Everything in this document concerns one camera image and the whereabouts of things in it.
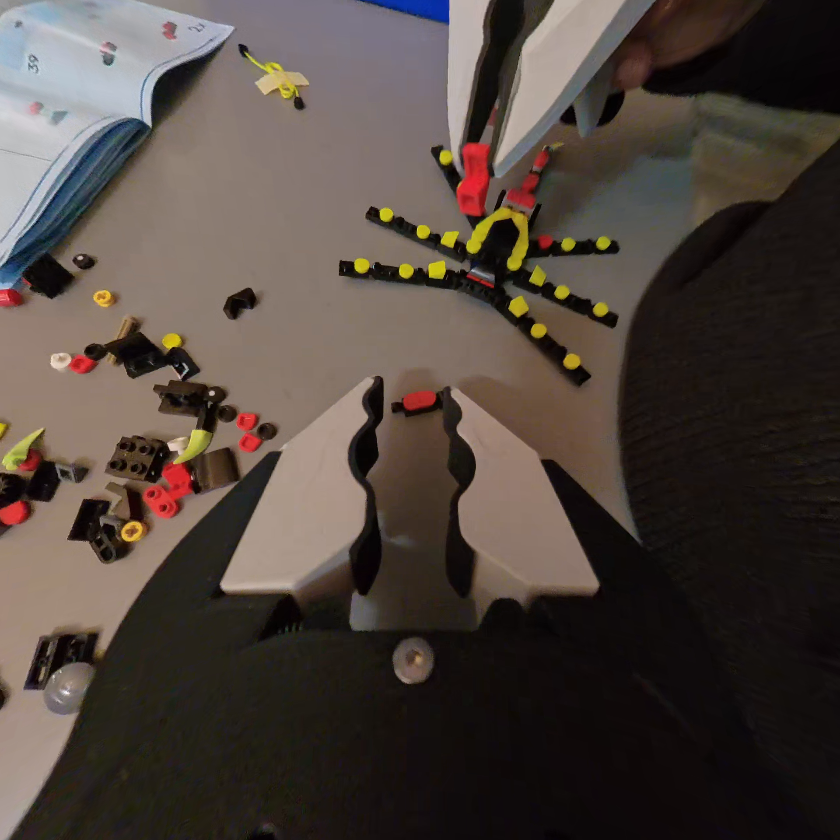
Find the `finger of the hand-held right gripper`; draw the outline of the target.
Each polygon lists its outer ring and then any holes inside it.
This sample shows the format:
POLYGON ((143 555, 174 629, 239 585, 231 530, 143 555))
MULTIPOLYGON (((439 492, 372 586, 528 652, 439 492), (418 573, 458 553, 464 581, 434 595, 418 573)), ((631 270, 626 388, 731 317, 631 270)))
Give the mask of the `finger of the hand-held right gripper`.
POLYGON ((653 5, 651 1, 557 1, 513 49, 502 75, 492 170, 506 174, 541 140, 653 5))
POLYGON ((524 22, 523 1, 451 1, 448 9, 449 144, 478 143, 497 106, 501 72, 524 22))

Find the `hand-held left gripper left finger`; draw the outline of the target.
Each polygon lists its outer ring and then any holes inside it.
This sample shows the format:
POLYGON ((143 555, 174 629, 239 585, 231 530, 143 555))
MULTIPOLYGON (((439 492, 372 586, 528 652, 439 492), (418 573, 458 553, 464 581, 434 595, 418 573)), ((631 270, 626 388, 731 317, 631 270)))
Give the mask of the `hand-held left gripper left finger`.
POLYGON ((285 594, 305 611, 368 595, 382 563, 375 492, 384 382, 374 375, 283 445, 221 580, 229 595, 285 594))

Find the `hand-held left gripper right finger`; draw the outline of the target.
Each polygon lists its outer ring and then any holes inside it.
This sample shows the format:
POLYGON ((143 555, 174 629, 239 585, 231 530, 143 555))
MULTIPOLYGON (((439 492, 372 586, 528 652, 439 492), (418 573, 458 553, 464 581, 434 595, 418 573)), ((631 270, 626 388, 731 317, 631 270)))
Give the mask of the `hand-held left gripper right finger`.
POLYGON ((542 596, 600 589, 538 453, 457 388, 442 392, 450 503, 445 564, 478 613, 499 600, 523 609, 542 596))

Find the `red lego brick assembly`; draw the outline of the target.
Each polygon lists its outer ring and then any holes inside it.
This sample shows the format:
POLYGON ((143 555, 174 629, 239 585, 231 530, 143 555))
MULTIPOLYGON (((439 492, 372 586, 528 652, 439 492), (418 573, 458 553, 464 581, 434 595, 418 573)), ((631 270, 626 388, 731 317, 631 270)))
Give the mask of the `red lego brick assembly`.
POLYGON ((483 217, 492 175, 490 145, 466 143, 461 151, 462 177, 456 189, 460 211, 469 217, 483 217))

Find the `black and yellow lego spider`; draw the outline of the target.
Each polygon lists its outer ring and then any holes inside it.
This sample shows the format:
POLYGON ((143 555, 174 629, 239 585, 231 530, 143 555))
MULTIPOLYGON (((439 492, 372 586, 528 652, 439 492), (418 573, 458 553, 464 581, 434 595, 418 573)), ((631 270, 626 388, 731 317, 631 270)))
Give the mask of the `black and yellow lego spider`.
POLYGON ((339 276, 455 291, 484 302, 522 333, 569 382, 582 386, 591 374, 580 356, 558 343, 545 324, 529 315, 523 296, 513 297, 507 289, 512 285, 609 329, 617 325, 618 315, 605 302, 578 296, 568 286, 552 283, 541 266, 529 267, 534 259, 612 256, 620 250, 618 242, 607 236, 555 239, 532 234, 541 209, 537 201, 541 181, 562 147, 561 141, 545 144, 520 186, 500 191, 492 213, 466 216, 470 232, 465 239, 456 230, 438 234, 429 226, 414 225, 390 207, 370 206, 365 215, 368 222, 423 245, 442 258, 426 268, 390 266, 363 257, 343 259, 339 276))

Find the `person's right forearm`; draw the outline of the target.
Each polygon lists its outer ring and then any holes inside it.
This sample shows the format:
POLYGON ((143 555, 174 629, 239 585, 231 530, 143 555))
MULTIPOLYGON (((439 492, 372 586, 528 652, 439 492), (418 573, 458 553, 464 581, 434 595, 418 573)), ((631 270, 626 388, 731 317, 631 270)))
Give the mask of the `person's right forearm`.
POLYGON ((657 95, 736 96, 764 106, 839 113, 839 2, 769 1, 737 34, 654 71, 657 95))

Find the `pile of loose lego parts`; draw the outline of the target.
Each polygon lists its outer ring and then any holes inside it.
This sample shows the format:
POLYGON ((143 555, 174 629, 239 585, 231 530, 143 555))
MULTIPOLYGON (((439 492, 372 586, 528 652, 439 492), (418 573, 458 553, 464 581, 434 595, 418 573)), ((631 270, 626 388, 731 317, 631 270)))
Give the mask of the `pile of loose lego parts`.
MULTIPOLYGON (((44 253, 23 270, 20 283, 29 291, 55 299, 73 279, 69 269, 44 253)), ((237 443, 242 453, 256 452, 276 437, 278 427, 260 422, 257 413, 240 412, 226 403, 224 388, 194 381, 200 369, 184 351, 182 339, 170 333, 159 346, 140 331, 135 318, 125 317, 110 342, 90 343, 81 353, 53 353, 49 363, 55 371, 86 375, 103 360, 121 366, 132 380, 171 369, 175 379, 154 386, 159 410, 195 421, 189 435, 168 442, 142 435, 122 436, 104 472, 128 483, 109 482, 105 488, 108 499, 82 499, 67 539, 85 543, 101 564, 113 564, 147 535, 147 512, 172 519, 181 510, 181 499, 239 481, 234 450, 209 448, 219 423, 235 424, 242 433, 237 443)), ((2 537, 31 518, 34 504, 52 501, 60 486, 76 485, 88 474, 82 463, 45 458, 39 447, 44 431, 35 430, 2 456, 2 537)), ((77 714, 95 673, 97 644, 98 632, 41 636, 24 690, 41 693, 45 707, 55 715, 77 714)))

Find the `lego instruction booklet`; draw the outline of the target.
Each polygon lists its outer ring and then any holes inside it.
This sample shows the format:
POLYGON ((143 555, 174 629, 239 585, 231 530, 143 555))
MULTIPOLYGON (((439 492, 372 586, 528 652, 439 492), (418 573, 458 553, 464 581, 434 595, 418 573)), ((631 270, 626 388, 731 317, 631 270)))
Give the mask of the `lego instruction booklet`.
POLYGON ((3 289, 68 236, 151 132, 158 80, 234 31, 134 1, 2 12, 3 289))

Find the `person's right hand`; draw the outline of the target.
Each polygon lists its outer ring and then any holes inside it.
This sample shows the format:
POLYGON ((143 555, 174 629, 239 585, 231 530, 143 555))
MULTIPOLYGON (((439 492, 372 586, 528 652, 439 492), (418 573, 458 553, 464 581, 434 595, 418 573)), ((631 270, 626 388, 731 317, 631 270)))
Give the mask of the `person's right hand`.
POLYGON ((654 2, 613 55, 613 88, 640 88, 656 71, 718 47, 762 5, 763 1, 654 2))

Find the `blue plastic bin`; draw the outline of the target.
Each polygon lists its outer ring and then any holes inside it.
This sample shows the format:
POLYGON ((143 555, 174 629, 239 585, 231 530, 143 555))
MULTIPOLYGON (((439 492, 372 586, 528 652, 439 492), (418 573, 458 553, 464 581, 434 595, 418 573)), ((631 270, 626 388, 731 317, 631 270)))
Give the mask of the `blue plastic bin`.
POLYGON ((420 18, 442 25, 449 23, 449 1, 359 1, 360 4, 378 7, 398 14, 420 18))

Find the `pale yellow tape strip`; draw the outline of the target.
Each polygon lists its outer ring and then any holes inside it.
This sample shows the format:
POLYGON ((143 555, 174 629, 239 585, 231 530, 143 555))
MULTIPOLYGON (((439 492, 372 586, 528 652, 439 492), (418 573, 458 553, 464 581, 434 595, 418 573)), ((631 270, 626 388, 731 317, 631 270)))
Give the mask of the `pale yellow tape strip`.
POLYGON ((258 90, 264 95, 278 93, 284 99, 294 99, 301 96, 300 89, 309 85, 309 81, 301 73, 285 70, 276 62, 262 66, 263 75, 255 82, 258 90))

